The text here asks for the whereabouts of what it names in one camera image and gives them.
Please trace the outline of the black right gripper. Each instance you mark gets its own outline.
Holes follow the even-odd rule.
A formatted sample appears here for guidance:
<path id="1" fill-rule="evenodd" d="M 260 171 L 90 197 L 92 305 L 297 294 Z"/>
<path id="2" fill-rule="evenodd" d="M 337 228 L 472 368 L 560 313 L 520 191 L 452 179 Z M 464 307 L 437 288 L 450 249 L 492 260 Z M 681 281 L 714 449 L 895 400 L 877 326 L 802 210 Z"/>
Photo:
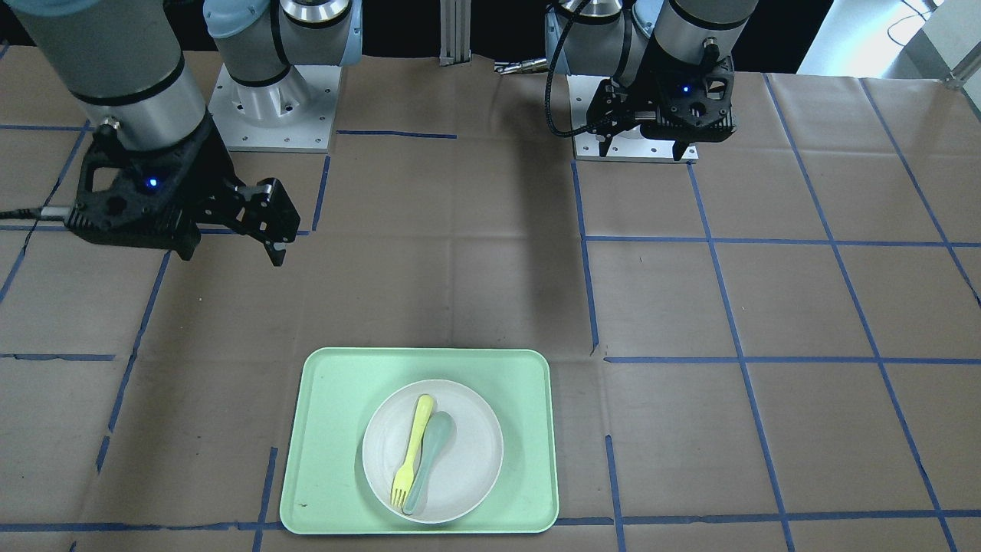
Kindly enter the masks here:
<path id="1" fill-rule="evenodd" d="M 126 149 L 122 129 L 111 119 L 95 129 L 67 230 L 92 244 L 167 249 L 189 261 L 201 240 L 198 224 L 217 220 L 217 204 L 231 196 L 231 230 L 259 241 L 274 267 L 284 264 L 299 213 L 280 179 L 238 186 L 211 115 L 172 146 L 146 153 Z"/>

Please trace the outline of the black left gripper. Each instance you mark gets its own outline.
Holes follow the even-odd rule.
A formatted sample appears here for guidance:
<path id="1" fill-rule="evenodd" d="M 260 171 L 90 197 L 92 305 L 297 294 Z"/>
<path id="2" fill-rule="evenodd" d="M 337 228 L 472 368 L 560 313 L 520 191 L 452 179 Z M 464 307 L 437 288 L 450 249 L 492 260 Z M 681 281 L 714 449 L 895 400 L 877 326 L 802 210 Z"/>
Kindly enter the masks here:
<path id="1" fill-rule="evenodd" d="M 738 128 L 733 115 L 733 59 L 704 69 L 680 64 L 647 69 L 635 78 L 640 91 L 603 78 L 586 108 L 586 132 L 596 135 L 606 158 L 614 136 L 640 125 L 651 140 L 672 140 L 680 162 L 691 143 L 728 140 Z"/>

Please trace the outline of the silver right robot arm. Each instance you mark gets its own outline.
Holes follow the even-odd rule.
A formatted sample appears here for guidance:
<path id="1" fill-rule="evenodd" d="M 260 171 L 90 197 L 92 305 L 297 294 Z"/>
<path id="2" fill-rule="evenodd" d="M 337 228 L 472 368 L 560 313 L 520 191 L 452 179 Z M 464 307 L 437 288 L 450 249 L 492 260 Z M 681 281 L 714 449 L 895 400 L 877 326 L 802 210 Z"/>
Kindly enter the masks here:
<path id="1" fill-rule="evenodd" d="M 70 206 L 4 211 L 59 221 L 84 241 L 174 251 L 189 261 L 200 224 L 260 242 L 273 265 L 300 216 L 272 177 L 248 185 L 230 150 L 322 153 L 341 67 L 363 52 L 360 1 L 206 1 L 225 78 L 205 99 L 162 1 L 11 1 L 94 124 Z"/>

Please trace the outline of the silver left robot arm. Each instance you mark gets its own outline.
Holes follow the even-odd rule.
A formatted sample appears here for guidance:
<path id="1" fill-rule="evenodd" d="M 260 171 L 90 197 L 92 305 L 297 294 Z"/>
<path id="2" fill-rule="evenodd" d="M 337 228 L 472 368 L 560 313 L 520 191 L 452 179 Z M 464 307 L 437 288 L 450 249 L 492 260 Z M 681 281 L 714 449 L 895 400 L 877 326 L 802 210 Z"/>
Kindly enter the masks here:
<path id="1" fill-rule="evenodd" d="M 674 162 L 736 132 L 732 51 L 756 1 L 550 1 L 544 15 L 544 120 L 554 136 L 594 136 L 599 156 L 637 130 Z M 598 77 L 582 125 L 553 118 L 555 74 Z"/>

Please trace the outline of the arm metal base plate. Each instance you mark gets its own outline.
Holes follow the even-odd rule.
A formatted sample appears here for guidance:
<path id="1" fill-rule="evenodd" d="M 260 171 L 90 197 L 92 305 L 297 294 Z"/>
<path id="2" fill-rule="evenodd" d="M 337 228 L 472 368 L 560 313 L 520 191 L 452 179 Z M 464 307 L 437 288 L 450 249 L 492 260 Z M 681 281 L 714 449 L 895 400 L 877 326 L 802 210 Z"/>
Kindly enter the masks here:
<path id="1" fill-rule="evenodd" d="M 208 109 L 228 150 L 327 154 L 342 76 L 341 67 L 301 65 L 279 83 L 246 87 L 222 67 Z"/>
<path id="2" fill-rule="evenodd" d="M 586 108 L 593 94 L 602 83 L 599 76 L 567 77 L 569 107 L 572 125 L 575 128 L 586 123 Z M 696 146 L 689 146 L 679 160 L 673 158 L 673 143 L 670 140 L 648 140 L 641 135 L 639 128 L 614 136 L 607 154 L 600 155 L 603 141 L 591 133 L 573 137 L 575 158 L 591 162 L 648 162 L 648 163 L 694 163 L 700 159 Z"/>

